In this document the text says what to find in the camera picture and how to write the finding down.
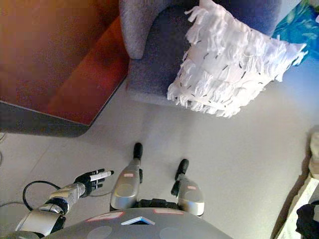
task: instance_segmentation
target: silver robot leg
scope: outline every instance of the silver robot leg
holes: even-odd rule
[[[138,201],[143,172],[140,169],[143,146],[136,143],[130,164],[121,172],[111,195],[110,210],[131,208]]]
[[[183,159],[179,164],[175,177],[176,182],[171,193],[178,197],[180,209],[195,216],[201,216],[204,213],[204,196],[200,187],[185,176],[188,165],[187,159]]]

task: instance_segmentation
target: white floor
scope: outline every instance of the white floor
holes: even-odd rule
[[[140,141],[141,198],[173,201],[173,177],[186,157],[189,177],[205,194],[207,221],[234,239],[269,238],[302,173],[307,134],[319,124],[318,74],[318,62],[308,59],[231,119],[134,102],[123,84],[79,138],[8,134],[0,144],[0,204],[21,202],[22,189],[30,181],[63,186],[103,167],[115,171],[96,192],[106,193]],[[50,187],[34,185],[28,200],[40,205],[49,191]],[[109,195],[81,199],[68,214],[67,225],[107,212],[108,205]],[[0,235],[13,230],[26,212],[19,204],[1,207]]]

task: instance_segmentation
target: blue fabric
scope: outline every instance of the blue fabric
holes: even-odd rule
[[[184,14],[186,9],[180,6],[164,10],[151,27],[144,56],[141,60],[131,60],[128,73],[128,91],[135,99],[147,97],[150,103],[157,104],[163,99],[169,85],[174,81],[184,52],[189,43],[185,38],[186,32],[192,26]],[[159,96],[152,101],[151,95]]]
[[[299,3],[276,27],[273,37],[280,35],[281,40],[290,43],[306,43],[303,51],[308,54],[303,58],[312,56],[319,60],[319,23],[316,17],[319,14],[309,5],[308,0]]]

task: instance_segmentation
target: fringed white pillow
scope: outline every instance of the fringed white pillow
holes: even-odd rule
[[[266,36],[211,0],[200,0],[189,13],[195,20],[186,34],[191,47],[167,99],[193,111],[231,117],[307,54],[306,44]]]

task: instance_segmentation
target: black object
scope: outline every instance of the black object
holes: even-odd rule
[[[178,192],[179,192],[179,186],[180,186],[180,182],[179,181],[176,181],[170,191],[170,193],[177,197],[178,196]]]
[[[179,210],[178,205],[176,203],[167,202],[164,199],[156,199],[152,200],[142,199],[138,201],[133,208],[171,208]]]
[[[60,189],[59,186],[56,186],[54,183],[51,183],[51,182],[48,182],[48,181],[42,181],[42,180],[39,180],[39,181],[33,181],[29,184],[27,184],[25,187],[24,187],[24,190],[23,190],[23,193],[22,193],[22,200],[23,200],[23,203],[25,204],[25,206],[30,210],[32,211],[33,208],[29,205],[29,203],[26,201],[26,198],[25,198],[25,193],[26,193],[26,190],[28,189],[28,187],[30,187],[32,184],[34,183],[45,183],[45,184],[49,184],[53,187],[55,187],[57,190]]]
[[[140,169],[140,183],[143,183],[143,170]]]
[[[319,223],[314,220],[316,205],[319,205],[319,201],[303,205],[297,210],[296,232],[303,235],[304,239],[319,239]]]
[[[56,231],[58,231],[58,230],[63,229],[65,220],[66,220],[66,218],[65,218],[64,216],[60,216],[60,217],[58,218],[58,220],[56,220],[56,222],[55,222],[55,224],[54,224],[54,226],[53,226],[52,231],[50,232],[50,234],[51,234],[51,233],[54,233],[54,232],[56,232]]]
[[[141,143],[136,143],[134,145],[133,157],[138,158],[140,160],[142,158],[142,155],[143,155],[143,145]]]
[[[187,171],[187,169],[188,169],[188,166],[189,166],[189,161],[188,161],[188,159],[183,159],[181,162],[180,162],[180,164],[179,164],[179,166],[178,166],[178,169],[177,169],[177,172],[176,172],[176,175],[175,175],[175,181],[178,179],[178,176],[180,175],[180,174],[185,174],[186,173],[186,171]]]
[[[117,210],[118,210],[118,209],[113,208],[113,207],[111,206],[111,204],[110,204],[110,212],[117,211]]]
[[[68,202],[62,198],[51,198],[46,201],[45,204],[54,204],[59,206],[62,209],[64,215],[68,212]]]

